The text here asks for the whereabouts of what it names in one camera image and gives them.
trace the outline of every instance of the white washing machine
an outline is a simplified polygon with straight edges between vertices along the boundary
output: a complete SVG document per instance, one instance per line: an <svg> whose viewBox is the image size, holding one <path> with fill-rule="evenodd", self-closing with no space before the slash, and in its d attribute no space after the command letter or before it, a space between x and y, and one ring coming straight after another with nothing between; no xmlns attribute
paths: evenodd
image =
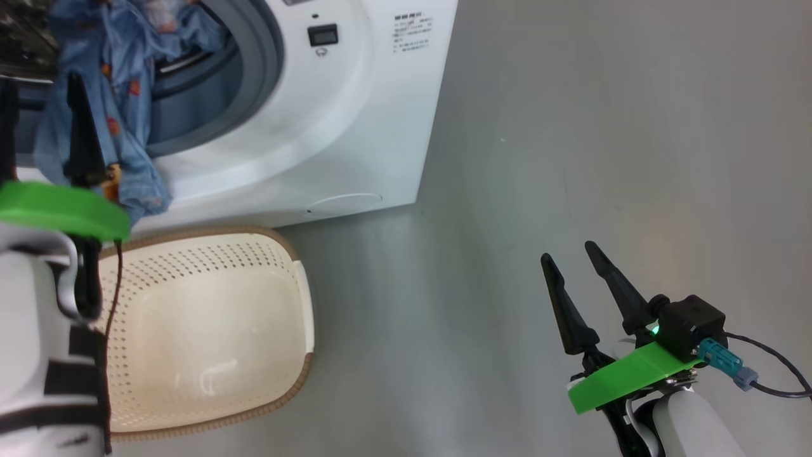
<svg viewBox="0 0 812 457"><path fill-rule="evenodd" d="M415 201L456 0L204 4L229 42L158 72L149 153L175 201L137 231L255 214L281 226ZM19 176L42 179L30 151L47 83L28 79Z"/></svg>

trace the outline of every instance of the gray floor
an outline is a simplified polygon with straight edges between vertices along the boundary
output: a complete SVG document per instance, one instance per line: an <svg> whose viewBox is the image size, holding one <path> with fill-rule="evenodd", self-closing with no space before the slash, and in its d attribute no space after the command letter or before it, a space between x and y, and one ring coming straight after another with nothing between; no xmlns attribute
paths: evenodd
<svg viewBox="0 0 812 457"><path fill-rule="evenodd" d="M698 294L812 375L811 16L803 0L464 0L417 204L283 230L314 292L305 388L115 454L618 455L568 404L579 361L538 267L555 256L611 350L624 335L587 239L645 296ZM809 454L809 402L700 379L750 455Z"/></svg>

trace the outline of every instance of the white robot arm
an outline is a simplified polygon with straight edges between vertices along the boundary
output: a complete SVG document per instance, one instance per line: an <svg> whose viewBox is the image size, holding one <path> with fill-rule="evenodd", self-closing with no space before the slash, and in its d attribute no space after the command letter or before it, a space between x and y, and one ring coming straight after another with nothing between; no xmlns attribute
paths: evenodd
<svg viewBox="0 0 812 457"><path fill-rule="evenodd" d="M78 75L68 105L66 176L100 185L107 169ZM128 237L129 218L87 189L17 182L18 115L16 85L0 79L0 455L98 457L111 451L106 336L89 327L102 311L99 240Z"/></svg>
<svg viewBox="0 0 812 457"><path fill-rule="evenodd" d="M0 455L104 455L106 342L59 306L43 259L70 249L62 233L0 224Z"/></svg>
<svg viewBox="0 0 812 457"><path fill-rule="evenodd" d="M745 391L812 398L812 387L797 368L768 346L725 332L725 315L709 303L695 295L681 302L658 295L646 302L597 244L587 242L585 247L596 273L612 292L625 332L635 337L636 350L631 355L615 360L602 353L598 334L572 303L564 277L549 254L542 256L542 270L564 352L583 354L584 372L572 377L569 398L579 413L597 409L606 416L624 457L744 457L711 405L693 392L696 368L718 368ZM758 374L727 349L729 338L777 357L805 390L780 392L760 385ZM632 406L658 392L661 398L636 410Z"/></svg>

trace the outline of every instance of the black cable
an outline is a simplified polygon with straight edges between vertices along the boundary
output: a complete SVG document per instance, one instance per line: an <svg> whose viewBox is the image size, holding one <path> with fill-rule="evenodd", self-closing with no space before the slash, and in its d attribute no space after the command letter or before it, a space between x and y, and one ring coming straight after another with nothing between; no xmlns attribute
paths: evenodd
<svg viewBox="0 0 812 457"><path fill-rule="evenodd" d="M755 389L761 390L765 394L775 395L776 397L782 398L810 398L812 397L812 392L784 392L783 390L775 390L770 389L769 387L764 387L763 385L752 382L750 383Z"/></svg>
<svg viewBox="0 0 812 457"><path fill-rule="evenodd" d="M765 387L765 386L763 386L763 385L761 385L761 384L759 384L757 382L753 382L750 385L752 385L755 389L760 390L765 394L774 395L776 397L782 397L782 398L809 398L810 400L812 400L812 386L810 386L810 383L806 380L806 378L804 378L804 375L801 374L801 370L799 370L795 365L793 365L793 363L790 362L789 359L784 357L779 351L767 346L764 343L757 342L753 338L743 337L741 335L736 335L735 333L725 332L724 336L726 336L728 338L731 338L731 339L734 339L734 340L748 342L748 343L752 344L753 346L756 346L758 349L761 349L764 352L767 352L768 354L775 356L781 363L784 364L784 366L789 368L789 371L792 372L793 375L795 375L796 378L798 378L798 381L803 386L804 391L803 392L784 392L783 390L770 389L769 387Z"/></svg>
<svg viewBox="0 0 812 457"><path fill-rule="evenodd" d="M105 391L107 392L106 414L107 423L105 426L104 448L105 455L110 455L113 452L113 447L110 444L110 418L112 417L112 410L110 409L110 378L107 376L107 348L110 346L110 330L113 328L113 318L115 317L115 308L119 305L119 291L121 290L121 276L124 270L124 255L121 249L121 240L115 240L115 253L119 257L119 272L115 280L115 292L113 293L113 302L110 304L110 314L107 315L107 325L104 330L104 380L107 383Z"/></svg>
<svg viewBox="0 0 812 457"><path fill-rule="evenodd" d="M107 316L107 326L104 330L105 340L110 339L110 329L113 328L113 315L115 315L115 308L119 305L119 291L121 290L121 276L124 270L124 256L121 251L121 240L115 242L115 253L119 256L119 274L115 280L115 292L113 293L113 302L110 305L110 314Z"/></svg>

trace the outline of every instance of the green 3d-printed part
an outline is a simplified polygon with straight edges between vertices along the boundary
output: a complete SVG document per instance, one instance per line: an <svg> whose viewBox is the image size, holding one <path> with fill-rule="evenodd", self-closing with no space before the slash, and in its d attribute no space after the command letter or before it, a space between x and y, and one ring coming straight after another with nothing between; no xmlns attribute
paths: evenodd
<svg viewBox="0 0 812 457"><path fill-rule="evenodd" d="M623 398L674 373L687 370L699 360L683 363L653 342L599 369L569 390L575 412L583 414L612 400Z"/></svg>
<svg viewBox="0 0 812 457"><path fill-rule="evenodd" d="M3 183L0 222L58 230L100 242L130 237L130 218L114 203L90 190L41 182Z"/></svg>

